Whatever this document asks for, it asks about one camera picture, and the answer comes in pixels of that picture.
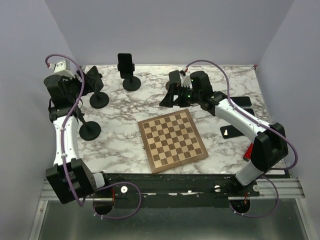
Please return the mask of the black front phone stand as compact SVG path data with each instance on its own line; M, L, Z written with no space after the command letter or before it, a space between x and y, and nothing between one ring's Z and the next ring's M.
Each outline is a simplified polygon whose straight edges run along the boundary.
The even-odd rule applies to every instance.
M78 115L78 119L82 123L79 129L79 135L85 141L92 141L100 135L101 126L95 121L85 121L84 115L82 112Z

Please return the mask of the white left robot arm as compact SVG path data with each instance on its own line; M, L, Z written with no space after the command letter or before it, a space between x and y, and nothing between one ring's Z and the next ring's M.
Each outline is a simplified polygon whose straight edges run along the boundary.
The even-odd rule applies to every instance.
M103 83L101 74L84 74L84 81L76 76L53 74L43 83L50 94L49 120L56 134L56 151L53 167L45 171L46 179L62 204L77 201L83 206L86 196L96 193L104 198L110 194L111 185L99 180L80 158L77 135L86 141L96 139L101 133L97 122L85 121L78 102L92 93L100 101Z

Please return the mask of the black phone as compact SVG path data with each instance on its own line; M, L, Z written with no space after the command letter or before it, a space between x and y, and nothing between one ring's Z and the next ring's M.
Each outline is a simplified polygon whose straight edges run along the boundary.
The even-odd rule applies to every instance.
M244 134L241 131L239 131L232 125L220 127L220 132L224 139L231 139L244 136Z

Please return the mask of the dark blue phone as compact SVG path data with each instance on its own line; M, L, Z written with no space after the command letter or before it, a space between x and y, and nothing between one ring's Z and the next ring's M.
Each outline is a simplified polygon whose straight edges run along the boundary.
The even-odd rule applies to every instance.
M233 96L231 100L242 108L249 108L252 106L252 102L249 96Z

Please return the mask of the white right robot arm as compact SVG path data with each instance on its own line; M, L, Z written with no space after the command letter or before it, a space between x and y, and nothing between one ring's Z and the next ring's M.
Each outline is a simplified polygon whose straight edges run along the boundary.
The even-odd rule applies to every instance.
M227 121L251 141L250 160L235 174L230 183L230 191L234 195L243 195L252 181L288 155L284 127L279 123L269 124L258 119L232 100L228 100L225 93L214 91L209 76L204 71L195 71L184 77L191 83L191 87L181 83L179 70L171 71L168 77L168 92L159 104L161 107L185 108L198 104L212 116Z

